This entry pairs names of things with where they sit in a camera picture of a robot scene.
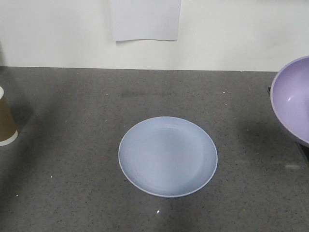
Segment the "purple bowl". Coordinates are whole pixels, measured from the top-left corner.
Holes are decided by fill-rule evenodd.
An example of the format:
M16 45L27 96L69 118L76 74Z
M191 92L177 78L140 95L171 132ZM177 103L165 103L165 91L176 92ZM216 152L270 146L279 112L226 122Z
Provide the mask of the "purple bowl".
M278 72L270 99L282 128L309 147L309 56L290 62Z

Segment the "brown cup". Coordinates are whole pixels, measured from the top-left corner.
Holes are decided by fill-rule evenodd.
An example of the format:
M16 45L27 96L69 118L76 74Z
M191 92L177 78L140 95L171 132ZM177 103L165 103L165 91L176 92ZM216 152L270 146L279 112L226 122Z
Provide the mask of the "brown cup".
M3 95L3 88L0 87L0 146L10 144L18 136L17 126Z

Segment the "plate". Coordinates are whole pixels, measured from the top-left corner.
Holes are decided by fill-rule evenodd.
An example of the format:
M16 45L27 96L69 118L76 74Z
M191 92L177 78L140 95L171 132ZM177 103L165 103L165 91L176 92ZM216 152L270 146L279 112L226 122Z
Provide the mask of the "plate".
M132 127L119 145L120 167L144 192L182 197L204 187L214 175L218 155L210 136L177 117L154 117Z

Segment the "wall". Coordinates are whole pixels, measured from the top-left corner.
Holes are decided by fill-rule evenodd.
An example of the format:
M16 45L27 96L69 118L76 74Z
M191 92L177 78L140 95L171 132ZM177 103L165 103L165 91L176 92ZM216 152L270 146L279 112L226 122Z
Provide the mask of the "wall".
M309 55L309 1L182 0L177 42L112 40L108 0L2 0L5 66L278 71Z

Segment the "paper sheet on wall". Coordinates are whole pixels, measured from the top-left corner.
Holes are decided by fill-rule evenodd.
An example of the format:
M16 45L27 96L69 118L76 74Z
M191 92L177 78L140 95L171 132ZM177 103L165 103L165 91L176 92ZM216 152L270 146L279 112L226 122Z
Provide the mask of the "paper sheet on wall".
M177 40L181 0L111 0L116 41Z

